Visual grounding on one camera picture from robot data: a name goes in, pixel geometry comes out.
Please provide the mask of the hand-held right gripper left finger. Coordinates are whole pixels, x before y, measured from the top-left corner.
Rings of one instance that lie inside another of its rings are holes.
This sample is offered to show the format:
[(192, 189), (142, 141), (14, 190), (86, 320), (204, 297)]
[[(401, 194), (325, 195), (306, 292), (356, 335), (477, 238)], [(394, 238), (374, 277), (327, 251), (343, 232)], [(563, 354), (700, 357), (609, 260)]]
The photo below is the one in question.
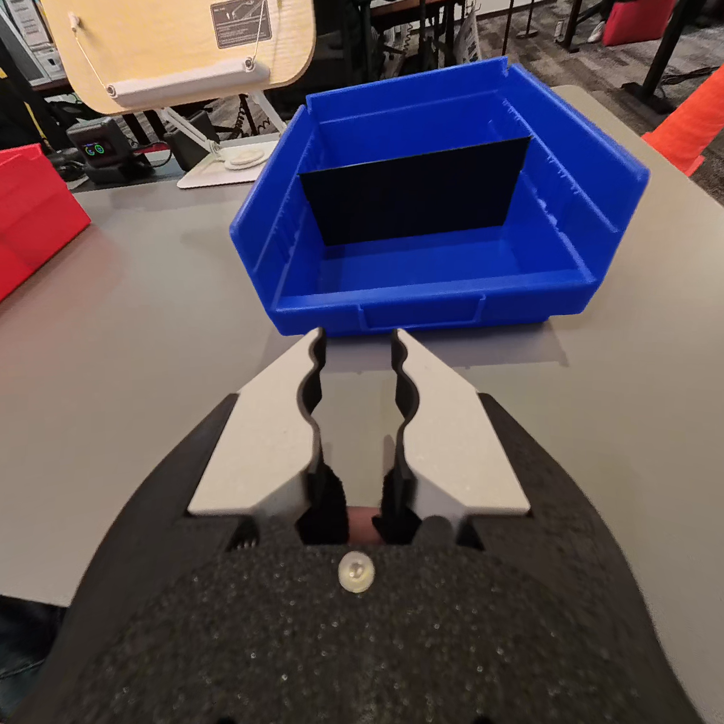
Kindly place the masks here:
[(345, 493), (313, 418), (326, 351), (317, 327), (236, 393), (189, 514), (280, 518), (309, 544), (347, 542)]

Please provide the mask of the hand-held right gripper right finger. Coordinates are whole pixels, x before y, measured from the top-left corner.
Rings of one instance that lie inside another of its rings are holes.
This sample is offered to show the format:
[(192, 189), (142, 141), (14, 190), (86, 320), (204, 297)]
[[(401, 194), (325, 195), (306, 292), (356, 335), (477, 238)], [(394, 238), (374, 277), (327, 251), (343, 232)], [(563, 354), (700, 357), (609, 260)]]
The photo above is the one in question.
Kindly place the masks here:
[(531, 510), (478, 390), (403, 329), (391, 334), (394, 403), (402, 416), (375, 528), (389, 545), (412, 542), (443, 518), (458, 534), (473, 517)]

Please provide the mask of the blue plastic bin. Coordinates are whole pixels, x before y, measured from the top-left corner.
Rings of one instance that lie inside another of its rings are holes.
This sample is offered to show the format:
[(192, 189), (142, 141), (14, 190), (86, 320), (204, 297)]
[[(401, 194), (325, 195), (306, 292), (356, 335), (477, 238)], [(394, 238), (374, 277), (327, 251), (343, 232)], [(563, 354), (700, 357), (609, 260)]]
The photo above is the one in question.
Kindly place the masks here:
[[(298, 174), (531, 137), (501, 227), (328, 247)], [(283, 335), (531, 324), (598, 290), (649, 170), (506, 57), (309, 95), (230, 226)]]

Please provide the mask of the red plastic bin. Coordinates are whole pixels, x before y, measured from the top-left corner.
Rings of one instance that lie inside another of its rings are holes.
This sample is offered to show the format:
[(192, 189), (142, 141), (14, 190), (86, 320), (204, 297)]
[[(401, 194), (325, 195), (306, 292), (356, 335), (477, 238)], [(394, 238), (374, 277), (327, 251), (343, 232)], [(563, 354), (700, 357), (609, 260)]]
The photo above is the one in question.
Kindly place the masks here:
[(91, 225), (39, 144), (1, 151), (1, 300)]

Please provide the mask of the grey desk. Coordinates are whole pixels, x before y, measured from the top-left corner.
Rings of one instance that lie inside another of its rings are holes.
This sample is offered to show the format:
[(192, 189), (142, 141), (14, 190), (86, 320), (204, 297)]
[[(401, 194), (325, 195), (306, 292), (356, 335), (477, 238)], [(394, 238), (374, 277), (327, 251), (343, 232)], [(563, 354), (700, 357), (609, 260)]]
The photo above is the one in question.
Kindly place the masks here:
[[(538, 327), (416, 337), (584, 491), (722, 722), (722, 206), (581, 88), (555, 92), (650, 171), (601, 288)], [(2, 303), (2, 594), (68, 605), (144, 478), (295, 342), (229, 238), (249, 189), (79, 193), (92, 225)]]

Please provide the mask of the black blue-bin divider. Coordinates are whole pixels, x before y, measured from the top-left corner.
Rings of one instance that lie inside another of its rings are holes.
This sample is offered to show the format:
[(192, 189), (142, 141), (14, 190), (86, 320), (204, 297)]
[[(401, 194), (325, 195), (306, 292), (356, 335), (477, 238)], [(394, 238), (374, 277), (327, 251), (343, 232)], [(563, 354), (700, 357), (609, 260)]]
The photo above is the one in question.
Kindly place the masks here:
[(328, 247), (502, 227), (531, 137), (298, 174)]

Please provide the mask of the person's trousers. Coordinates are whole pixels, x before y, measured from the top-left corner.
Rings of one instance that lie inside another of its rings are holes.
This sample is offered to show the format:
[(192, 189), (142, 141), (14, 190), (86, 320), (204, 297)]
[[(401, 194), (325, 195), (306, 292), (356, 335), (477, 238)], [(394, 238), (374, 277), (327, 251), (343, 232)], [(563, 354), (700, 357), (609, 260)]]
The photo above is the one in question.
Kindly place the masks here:
[(43, 663), (54, 644), (67, 608), (1, 595), (2, 681)]

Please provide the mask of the orange traffic cone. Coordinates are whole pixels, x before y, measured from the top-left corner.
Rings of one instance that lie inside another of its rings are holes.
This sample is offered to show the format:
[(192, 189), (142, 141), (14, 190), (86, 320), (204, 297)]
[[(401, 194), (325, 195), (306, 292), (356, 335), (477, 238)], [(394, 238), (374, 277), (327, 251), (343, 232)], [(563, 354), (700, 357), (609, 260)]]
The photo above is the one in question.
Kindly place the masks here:
[(704, 162), (703, 151), (723, 128), (723, 67), (642, 140), (685, 176)]

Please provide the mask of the wooden board stand white base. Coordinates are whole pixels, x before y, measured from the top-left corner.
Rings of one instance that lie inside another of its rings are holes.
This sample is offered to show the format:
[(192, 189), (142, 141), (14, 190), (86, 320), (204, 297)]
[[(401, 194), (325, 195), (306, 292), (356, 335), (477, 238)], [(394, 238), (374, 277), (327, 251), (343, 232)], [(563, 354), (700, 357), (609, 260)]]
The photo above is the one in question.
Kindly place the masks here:
[[(104, 115), (153, 110), (206, 155), (180, 189), (254, 183), (285, 122), (265, 90), (289, 86), (311, 63), (312, 1), (49, 1), (42, 3), (72, 89)], [(175, 107), (247, 95), (276, 133), (218, 143)]]

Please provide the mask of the red fabric bag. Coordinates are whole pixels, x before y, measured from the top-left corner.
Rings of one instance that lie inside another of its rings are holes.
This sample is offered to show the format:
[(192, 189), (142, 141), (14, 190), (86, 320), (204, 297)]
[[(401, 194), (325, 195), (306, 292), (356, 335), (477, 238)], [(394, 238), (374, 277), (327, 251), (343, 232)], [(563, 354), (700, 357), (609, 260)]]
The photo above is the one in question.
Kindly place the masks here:
[(613, 2), (604, 27), (603, 46), (656, 41), (663, 37), (677, 1)]

